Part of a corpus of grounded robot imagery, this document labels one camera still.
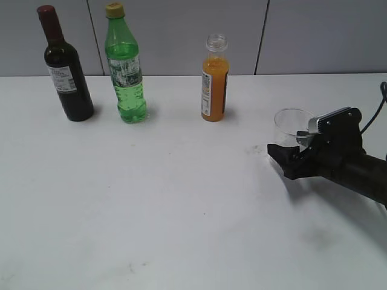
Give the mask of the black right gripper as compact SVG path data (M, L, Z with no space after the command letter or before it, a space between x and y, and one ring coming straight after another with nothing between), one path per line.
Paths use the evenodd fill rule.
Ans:
M267 145L268 155L286 178L322 176L323 173L333 176L349 160L365 154L360 129L323 135L297 131L296 142L308 148L300 153L299 146Z

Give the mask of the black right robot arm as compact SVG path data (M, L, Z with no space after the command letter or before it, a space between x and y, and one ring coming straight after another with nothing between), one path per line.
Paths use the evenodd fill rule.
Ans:
M290 179L321 177L386 205L386 161L366 154L357 121L328 125L309 147L267 145Z

